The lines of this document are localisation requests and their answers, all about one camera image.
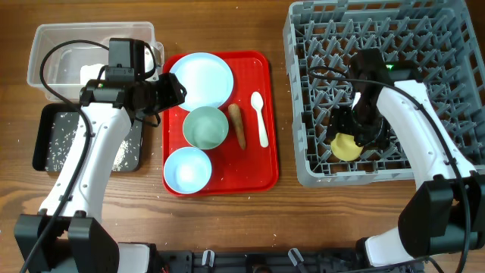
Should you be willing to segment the yellow plastic cup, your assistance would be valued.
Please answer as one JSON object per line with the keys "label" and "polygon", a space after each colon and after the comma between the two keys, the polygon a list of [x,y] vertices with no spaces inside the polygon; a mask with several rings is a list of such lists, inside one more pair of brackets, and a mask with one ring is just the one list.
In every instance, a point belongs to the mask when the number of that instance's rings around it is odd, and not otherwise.
{"label": "yellow plastic cup", "polygon": [[350,162],[356,160],[362,153],[363,148],[355,143],[354,136],[337,133],[330,142],[332,153],[340,160]]}

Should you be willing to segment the green bowl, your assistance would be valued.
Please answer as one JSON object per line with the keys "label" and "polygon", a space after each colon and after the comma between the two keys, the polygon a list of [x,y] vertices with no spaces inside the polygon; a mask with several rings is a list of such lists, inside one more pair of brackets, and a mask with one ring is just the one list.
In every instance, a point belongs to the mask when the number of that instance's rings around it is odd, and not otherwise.
{"label": "green bowl", "polygon": [[214,149],[229,133],[226,115],[218,108],[202,106],[191,111],[183,122],[183,136],[198,149]]}

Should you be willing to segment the white napkin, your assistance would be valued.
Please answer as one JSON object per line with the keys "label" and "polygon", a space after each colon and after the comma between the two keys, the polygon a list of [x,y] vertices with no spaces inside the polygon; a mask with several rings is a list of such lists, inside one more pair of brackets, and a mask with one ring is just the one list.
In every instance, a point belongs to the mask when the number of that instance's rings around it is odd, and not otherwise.
{"label": "white napkin", "polygon": [[85,86],[89,80],[96,80],[103,64],[83,65],[80,69],[80,85]]}

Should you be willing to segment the light blue bowl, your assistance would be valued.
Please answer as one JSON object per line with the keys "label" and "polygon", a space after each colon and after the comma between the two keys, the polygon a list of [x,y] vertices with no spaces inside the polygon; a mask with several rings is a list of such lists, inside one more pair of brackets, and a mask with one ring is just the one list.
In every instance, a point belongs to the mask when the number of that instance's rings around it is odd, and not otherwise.
{"label": "light blue bowl", "polygon": [[212,175],[209,157],[200,149],[183,147],[171,153],[164,163],[164,179],[175,193],[197,193],[208,185]]}

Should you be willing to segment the white rice pile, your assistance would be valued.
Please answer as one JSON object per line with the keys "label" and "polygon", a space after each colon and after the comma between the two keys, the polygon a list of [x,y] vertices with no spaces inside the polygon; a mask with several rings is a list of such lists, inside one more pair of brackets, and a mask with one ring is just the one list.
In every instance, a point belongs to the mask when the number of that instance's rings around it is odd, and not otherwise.
{"label": "white rice pile", "polygon": [[[43,171],[61,171],[74,141],[79,121],[77,112],[57,112],[50,127],[50,136],[47,141],[47,154]],[[130,136],[127,136],[121,143],[115,156],[112,171],[132,171],[134,147]]]}

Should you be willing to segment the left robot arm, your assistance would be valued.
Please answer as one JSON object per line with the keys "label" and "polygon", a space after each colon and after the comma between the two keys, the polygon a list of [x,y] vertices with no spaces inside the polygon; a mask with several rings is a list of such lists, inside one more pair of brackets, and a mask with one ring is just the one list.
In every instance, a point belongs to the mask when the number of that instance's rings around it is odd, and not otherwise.
{"label": "left robot arm", "polygon": [[102,204],[112,166],[135,121],[182,104],[186,89],[172,73],[147,69],[152,47],[113,38],[108,63],[71,105],[77,132],[61,173],[34,215],[22,214],[14,236],[25,272],[157,272],[153,243],[118,243],[102,227]]}

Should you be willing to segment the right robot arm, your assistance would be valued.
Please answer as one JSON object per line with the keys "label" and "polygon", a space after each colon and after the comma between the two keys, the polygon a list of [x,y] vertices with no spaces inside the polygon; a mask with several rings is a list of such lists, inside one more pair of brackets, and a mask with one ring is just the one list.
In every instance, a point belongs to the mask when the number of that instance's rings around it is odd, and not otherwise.
{"label": "right robot arm", "polygon": [[332,110],[332,153],[357,159],[365,146],[383,148],[395,135],[411,166],[416,191],[395,228],[364,241],[373,267],[484,245],[484,176],[458,150],[438,118],[418,69],[386,63],[378,49],[351,58],[344,78],[353,102]]}

